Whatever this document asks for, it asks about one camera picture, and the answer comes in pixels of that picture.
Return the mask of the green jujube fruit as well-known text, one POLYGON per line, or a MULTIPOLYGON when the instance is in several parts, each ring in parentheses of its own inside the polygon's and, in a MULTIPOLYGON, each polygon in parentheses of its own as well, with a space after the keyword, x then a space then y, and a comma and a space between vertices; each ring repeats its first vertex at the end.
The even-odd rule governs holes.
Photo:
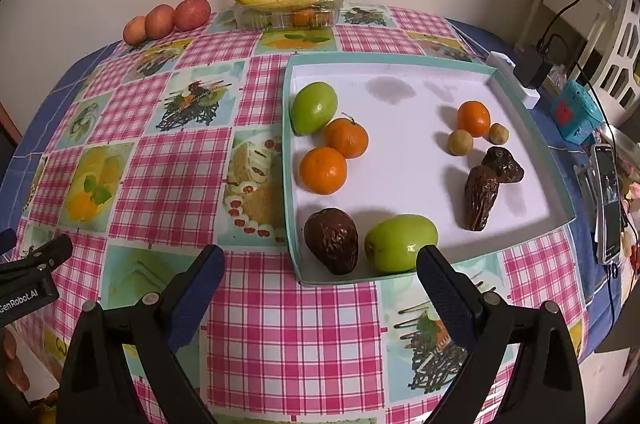
POLYGON ((416 268, 416 256, 421 248, 437 243, 438 231, 431 219, 401 214, 370 229, 364 238, 364 251, 376 271, 401 274, 416 268))
POLYGON ((337 110, 337 94, 325 82, 306 85, 295 96, 290 120, 297 136, 312 135, 332 120, 337 110))

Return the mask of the long brown date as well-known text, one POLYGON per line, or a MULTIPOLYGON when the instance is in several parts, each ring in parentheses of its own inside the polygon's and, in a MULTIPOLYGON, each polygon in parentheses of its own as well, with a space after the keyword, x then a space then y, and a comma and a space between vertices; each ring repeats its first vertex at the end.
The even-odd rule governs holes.
POLYGON ((471 231, 482 231, 495 204, 499 190, 496 173, 486 165, 469 172, 464 186, 464 224, 471 231))

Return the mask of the dark wrinkled date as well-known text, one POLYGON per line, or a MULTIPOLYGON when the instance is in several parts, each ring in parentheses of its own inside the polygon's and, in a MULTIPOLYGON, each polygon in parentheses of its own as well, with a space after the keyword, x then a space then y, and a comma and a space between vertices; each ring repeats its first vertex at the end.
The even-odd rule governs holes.
POLYGON ((524 178, 523 167, 515 161, 512 153, 504 147, 489 148, 482 164, 489 167, 496 174, 499 184, 516 184, 524 178))

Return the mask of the brown longan fruit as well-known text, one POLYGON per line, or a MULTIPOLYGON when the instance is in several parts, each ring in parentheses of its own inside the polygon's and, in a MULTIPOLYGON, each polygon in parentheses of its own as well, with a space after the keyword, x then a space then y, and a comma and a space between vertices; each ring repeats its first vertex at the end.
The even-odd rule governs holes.
POLYGON ((499 123, 492 124, 488 132, 488 138, 495 146, 506 144, 510 138, 509 129, 499 123))
POLYGON ((465 156, 473 149, 473 136, 464 129, 454 130, 447 139, 447 150, 455 156, 465 156))

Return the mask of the large dark brown date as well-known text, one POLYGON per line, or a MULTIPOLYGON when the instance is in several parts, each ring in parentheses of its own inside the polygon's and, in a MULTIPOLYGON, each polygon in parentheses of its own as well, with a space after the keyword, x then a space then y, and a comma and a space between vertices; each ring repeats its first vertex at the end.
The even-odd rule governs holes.
POLYGON ((314 256, 334 276, 350 274, 359 255, 359 238, 352 218, 335 207, 311 214, 304 225, 304 240, 314 256))

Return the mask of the orange mandarin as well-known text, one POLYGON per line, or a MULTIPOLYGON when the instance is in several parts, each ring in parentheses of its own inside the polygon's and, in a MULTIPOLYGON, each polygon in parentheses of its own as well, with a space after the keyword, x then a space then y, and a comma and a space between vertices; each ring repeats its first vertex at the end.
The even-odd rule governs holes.
POLYGON ((369 135, 362 125, 347 114, 330 121, 322 132, 323 142, 344 158, 359 158, 369 147, 369 135))
POLYGON ((490 112, 479 101, 465 101, 457 110, 458 129, 463 129, 472 137, 485 137, 491 126, 490 112))
POLYGON ((308 151, 300 161, 298 170, 304 186, 324 196, 340 190, 347 178, 346 158, 331 147, 308 151))

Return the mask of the blue plaid bedsheet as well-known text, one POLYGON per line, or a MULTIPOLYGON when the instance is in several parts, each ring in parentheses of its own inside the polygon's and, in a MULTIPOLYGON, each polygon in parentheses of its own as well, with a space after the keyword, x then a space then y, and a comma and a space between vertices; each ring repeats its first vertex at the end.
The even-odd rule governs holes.
MULTIPOLYGON (((241 100, 241 125, 269 124, 281 115, 281 88, 289 49, 267 49, 257 33, 237 28, 222 28, 217 14, 207 28, 196 35, 204 40, 203 50, 191 56, 191 61, 206 63, 245 59, 252 65, 248 74, 248 91, 241 100)), ((339 24, 332 44, 325 51, 374 51, 384 54, 417 54, 420 47, 411 40, 416 35, 434 43, 452 43, 476 61, 483 61, 491 51, 518 58, 506 42, 481 28, 463 22, 395 8, 385 25, 360 26, 339 24)), ((23 204, 44 152, 52 150, 63 130, 62 123, 70 117, 70 107, 85 96, 111 92, 125 80, 126 73, 142 56, 141 48, 128 48, 121 42, 104 46, 76 61, 54 86, 42 85, 46 95, 30 122, 23 140, 12 158, 2 167, 1 225, 16 228, 23 215, 23 204)), ((606 339, 612 320, 620 314, 623 299, 620 280, 609 279, 598 265, 590 248, 586 204, 579 191, 575 166, 587 161, 582 147, 565 141, 549 113, 551 99, 542 96, 532 117, 547 141, 563 176, 576 218, 570 232, 576 248, 576 262, 582 282, 588 314, 586 352, 594 352, 606 339)))

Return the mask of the pink checkered fruit tablecloth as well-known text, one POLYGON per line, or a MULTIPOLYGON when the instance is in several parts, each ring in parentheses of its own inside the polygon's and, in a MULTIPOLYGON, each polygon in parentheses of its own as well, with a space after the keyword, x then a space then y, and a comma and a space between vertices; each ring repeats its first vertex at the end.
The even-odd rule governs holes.
MULTIPOLYGON (((385 25, 393 8, 354 8, 339 24, 385 25)), ((54 272, 60 296, 15 329, 60 373, 86 300, 135 303, 185 270, 206 244, 227 272, 181 363, 227 423, 408 423, 426 415, 462 360, 413 274, 337 285, 296 277, 285 234, 282 126, 241 125, 249 61, 196 63, 196 33, 140 47, 111 92, 70 107, 41 155, 17 225, 25 254, 65 233, 74 252, 54 272)), ((222 28, 237 28, 231 12, 222 28)), ((253 31, 292 56, 325 51, 333 28, 253 31)), ((567 225, 454 262, 482 290, 536 307, 557 302, 576 350, 585 304, 567 225)))

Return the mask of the smartphone on stand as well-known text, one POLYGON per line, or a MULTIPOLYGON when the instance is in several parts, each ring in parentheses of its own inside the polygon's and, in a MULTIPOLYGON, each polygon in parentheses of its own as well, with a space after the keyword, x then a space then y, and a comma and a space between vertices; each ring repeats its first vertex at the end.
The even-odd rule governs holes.
POLYGON ((576 166, 575 174, 596 244, 594 256, 598 264, 608 265, 620 256, 623 232, 613 148, 609 144, 592 146, 588 162, 576 166))

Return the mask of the far orange-red apple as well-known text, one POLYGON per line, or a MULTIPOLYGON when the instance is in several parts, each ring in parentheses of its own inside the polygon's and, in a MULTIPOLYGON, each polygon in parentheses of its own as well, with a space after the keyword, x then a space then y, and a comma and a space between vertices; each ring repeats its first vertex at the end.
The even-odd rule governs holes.
POLYGON ((129 46, 137 46, 146 40, 145 16, 137 16, 122 29, 122 39, 129 46))

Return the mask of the middle red apple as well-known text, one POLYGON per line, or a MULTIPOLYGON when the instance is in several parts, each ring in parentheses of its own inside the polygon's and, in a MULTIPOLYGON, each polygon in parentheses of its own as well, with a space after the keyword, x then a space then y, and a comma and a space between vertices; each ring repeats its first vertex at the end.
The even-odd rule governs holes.
POLYGON ((169 35, 175 27, 175 9, 167 4, 154 7, 144 20, 146 36, 150 40, 159 40, 169 35))

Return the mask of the teal toy box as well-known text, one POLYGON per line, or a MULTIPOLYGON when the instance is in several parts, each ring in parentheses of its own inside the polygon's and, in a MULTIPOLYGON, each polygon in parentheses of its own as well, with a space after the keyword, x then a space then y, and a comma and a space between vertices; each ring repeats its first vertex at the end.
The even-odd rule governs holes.
POLYGON ((604 123, 597 103, 576 80, 565 83, 551 101, 550 113, 562 138, 571 144, 582 144, 604 123))

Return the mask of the red apple nearest bananas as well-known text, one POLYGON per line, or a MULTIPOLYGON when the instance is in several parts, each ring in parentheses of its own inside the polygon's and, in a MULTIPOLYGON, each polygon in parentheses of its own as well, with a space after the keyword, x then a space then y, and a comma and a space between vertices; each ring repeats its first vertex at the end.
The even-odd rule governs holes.
POLYGON ((175 27, 178 31, 192 31, 205 24, 210 16, 208 0, 184 0, 175 9, 175 27))

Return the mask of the white tray with teal rim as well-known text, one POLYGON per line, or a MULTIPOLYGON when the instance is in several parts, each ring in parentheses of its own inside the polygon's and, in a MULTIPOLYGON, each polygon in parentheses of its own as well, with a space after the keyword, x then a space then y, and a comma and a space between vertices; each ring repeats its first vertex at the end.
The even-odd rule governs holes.
POLYGON ((285 70, 282 102, 312 83, 330 85, 338 108, 369 136, 367 151, 348 164, 344 186, 328 196, 309 191, 299 177, 304 155, 319 135, 297 136, 282 126, 285 234, 299 282, 322 286, 378 280, 365 257, 350 274, 331 274, 308 250, 304 225, 311 214, 336 207, 349 214, 364 236, 398 214, 431 219, 439 251, 450 262, 528 242, 568 225, 575 217, 559 167, 518 88, 498 69, 480 63, 404 54, 311 52, 291 58, 285 70), (524 177, 505 184, 483 230, 463 225, 463 188, 470 169, 488 149, 477 140, 467 156, 455 156, 446 140, 465 101, 484 104, 491 118, 506 126, 506 146, 523 167, 524 177))

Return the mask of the black power adapter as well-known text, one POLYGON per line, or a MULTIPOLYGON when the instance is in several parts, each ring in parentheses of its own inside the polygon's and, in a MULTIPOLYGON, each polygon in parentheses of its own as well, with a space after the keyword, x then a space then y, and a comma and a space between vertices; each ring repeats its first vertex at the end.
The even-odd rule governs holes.
POLYGON ((544 84, 553 63, 536 47, 527 45, 514 66, 514 76, 528 89, 538 89, 544 84))

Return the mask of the white lattice chair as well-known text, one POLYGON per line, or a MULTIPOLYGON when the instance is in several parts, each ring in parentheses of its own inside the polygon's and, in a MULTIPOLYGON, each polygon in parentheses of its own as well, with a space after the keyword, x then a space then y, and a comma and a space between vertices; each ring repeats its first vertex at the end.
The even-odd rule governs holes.
MULTIPOLYGON (((533 0, 516 46, 525 46, 540 7, 556 14, 571 1, 533 0)), ((586 41, 576 56, 582 68, 592 54, 600 54, 601 61, 589 81, 610 122, 620 126, 639 107, 639 84, 634 78, 639 57, 639 0, 582 0, 561 19, 586 41)))

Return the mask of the white power strip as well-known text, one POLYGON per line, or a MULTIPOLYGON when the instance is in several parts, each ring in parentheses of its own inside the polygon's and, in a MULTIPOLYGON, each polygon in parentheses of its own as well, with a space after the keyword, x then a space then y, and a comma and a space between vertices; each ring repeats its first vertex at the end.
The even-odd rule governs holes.
POLYGON ((496 68, 515 90, 515 95, 521 100, 527 110, 533 110, 540 99, 536 89, 524 87, 514 74, 515 63, 502 52, 491 51, 486 59, 486 64, 496 68))

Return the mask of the clear plastic fruit container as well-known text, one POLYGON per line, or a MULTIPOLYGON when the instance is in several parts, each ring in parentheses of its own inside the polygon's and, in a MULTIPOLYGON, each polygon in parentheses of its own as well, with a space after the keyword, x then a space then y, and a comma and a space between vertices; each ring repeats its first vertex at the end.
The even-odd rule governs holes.
POLYGON ((291 0, 281 5, 235 4, 236 25, 244 30, 328 28, 340 17, 344 0, 291 0))

